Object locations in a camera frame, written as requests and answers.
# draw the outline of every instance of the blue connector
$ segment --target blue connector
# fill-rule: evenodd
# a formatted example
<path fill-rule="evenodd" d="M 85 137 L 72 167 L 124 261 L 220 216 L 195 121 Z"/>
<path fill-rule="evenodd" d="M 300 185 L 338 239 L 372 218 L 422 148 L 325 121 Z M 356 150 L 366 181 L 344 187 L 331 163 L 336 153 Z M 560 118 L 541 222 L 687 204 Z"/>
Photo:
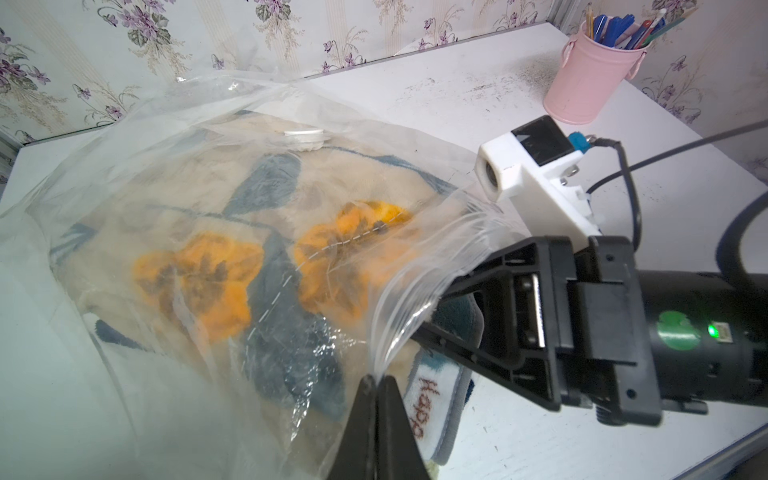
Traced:
<path fill-rule="evenodd" d="M 581 132 L 575 131 L 568 135 L 568 140 L 570 140 L 571 145 L 573 145 L 576 150 L 581 151 L 582 154 L 592 148 L 592 145 Z"/>

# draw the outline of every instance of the green sticker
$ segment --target green sticker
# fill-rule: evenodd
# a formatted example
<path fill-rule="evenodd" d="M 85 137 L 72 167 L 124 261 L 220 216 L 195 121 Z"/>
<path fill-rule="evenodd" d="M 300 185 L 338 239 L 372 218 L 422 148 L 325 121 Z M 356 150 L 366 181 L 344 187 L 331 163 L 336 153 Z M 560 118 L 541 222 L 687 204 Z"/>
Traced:
<path fill-rule="evenodd" d="M 673 350 L 692 350 L 701 341 L 701 334 L 690 324 L 685 313 L 667 310 L 659 315 L 656 322 L 661 341 Z"/>

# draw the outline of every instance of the orange flower pattern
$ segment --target orange flower pattern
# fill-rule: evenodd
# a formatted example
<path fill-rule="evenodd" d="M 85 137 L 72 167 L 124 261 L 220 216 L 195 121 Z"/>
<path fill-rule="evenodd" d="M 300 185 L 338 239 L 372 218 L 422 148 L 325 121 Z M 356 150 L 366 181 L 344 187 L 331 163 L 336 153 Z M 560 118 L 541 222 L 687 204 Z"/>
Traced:
<path fill-rule="evenodd" d="M 148 253 L 134 264 L 133 278 L 145 299 L 179 327 L 183 313 L 174 307 L 180 292 L 194 317 L 194 328 L 216 343 L 242 332 L 251 321 L 247 287 L 264 261 L 255 243 L 237 242 L 213 232 L 192 238 L 179 252 Z"/>
<path fill-rule="evenodd" d="M 379 267 L 401 257 L 407 247 L 396 244 L 379 254 L 351 257 L 376 243 L 389 228 L 411 220 L 405 209 L 378 201 L 346 204 L 335 221 L 310 228 L 296 242 L 293 254 L 302 273 L 299 302 L 311 313 L 322 313 L 339 326 L 354 326 L 368 309 L 368 288 L 382 286 Z"/>

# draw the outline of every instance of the black cable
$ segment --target black cable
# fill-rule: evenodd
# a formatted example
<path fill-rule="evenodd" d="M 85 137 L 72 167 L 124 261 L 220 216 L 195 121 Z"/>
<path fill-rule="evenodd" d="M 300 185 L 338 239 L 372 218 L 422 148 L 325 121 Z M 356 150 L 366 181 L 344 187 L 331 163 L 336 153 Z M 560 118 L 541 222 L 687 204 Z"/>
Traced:
<path fill-rule="evenodd" d="M 632 247 L 637 252 L 637 248 L 640 247 L 640 240 L 643 236 L 643 217 L 640 212 L 640 198 L 637 196 L 637 188 L 634 186 L 634 180 L 632 179 L 631 169 L 629 168 L 629 162 L 627 161 L 627 152 L 624 151 L 624 147 L 620 141 L 611 140 L 610 138 L 598 138 L 592 144 L 595 147 L 611 147 L 616 150 L 619 155 L 619 166 L 621 166 L 620 175 L 624 177 L 624 182 L 627 184 L 627 192 L 629 193 L 629 205 L 632 209 Z"/>
<path fill-rule="evenodd" d="M 715 259 L 717 267 L 723 274 L 723 279 L 733 288 L 745 293 L 760 293 L 760 289 L 750 279 L 741 262 L 741 239 L 758 215 L 768 208 L 768 191 L 760 195 L 754 202 L 747 205 L 733 222 L 730 223 L 725 233 L 717 243 Z"/>
<path fill-rule="evenodd" d="M 692 141 L 689 144 L 680 145 L 677 148 L 673 148 L 672 150 L 665 151 L 661 154 L 656 155 L 655 157 L 651 157 L 647 160 L 643 160 L 640 163 L 637 163 L 635 165 L 632 165 L 630 167 L 630 170 L 637 170 L 638 168 L 646 167 L 647 165 L 654 164 L 658 162 L 659 160 L 663 160 L 664 158 L 671 157 L 672 155 L 681 154 L 684 151 L 688 151 L 691 148 L 701 147 L 702 145 L 711 144 L 715 141 L 724 140 L 726 138 L 735 137 L 737 135 L 749 133 L 751 131 L 759 130 L 760 128 L 768 127 L 768 119 L 761 120 L 758 122 L 755 122 L 753 124 L 744 125 L 743 127 L 734 128 L 733 130 L 724 131 L 721 134 L 712 135 L 710 137 L 702 138 L 701 140 Z M 587 189 L 588 194 L 594 193 L 595 190 L 602 187 L 606 183 L 610 182 L 611 180 L 615 180 L 622 176 L 622 172 L 614 172 L 607 177 L 603 178 L 602 180 L 598 181 L 596 184 L 592 185 Z"/>

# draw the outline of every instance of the folded blanket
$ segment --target folded blanket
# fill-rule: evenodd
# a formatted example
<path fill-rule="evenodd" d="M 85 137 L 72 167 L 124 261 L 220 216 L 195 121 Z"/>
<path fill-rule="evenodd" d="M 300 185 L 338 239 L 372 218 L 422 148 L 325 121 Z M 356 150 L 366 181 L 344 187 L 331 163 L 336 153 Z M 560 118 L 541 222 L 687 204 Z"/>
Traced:
<path fill-rule="evenodd" d="M 303 127 L 249 113 L 219 124 Z M 250 381 L 273 434 L 316 472 L 369 368 L 371 292 L 419 255 L 415 215 L 455 188 L 344 137 L 310 151 L 216 129 L 184 141 L 199 144 L 157 159 L 54 240 L 54 274 L 100 341 L 177 358 L 220 386 Z M 433 318 L 479 341 L 472 299 Z M 389 372 L 422 456 L 445 463 L 468 371 L 409 342 Z"/>

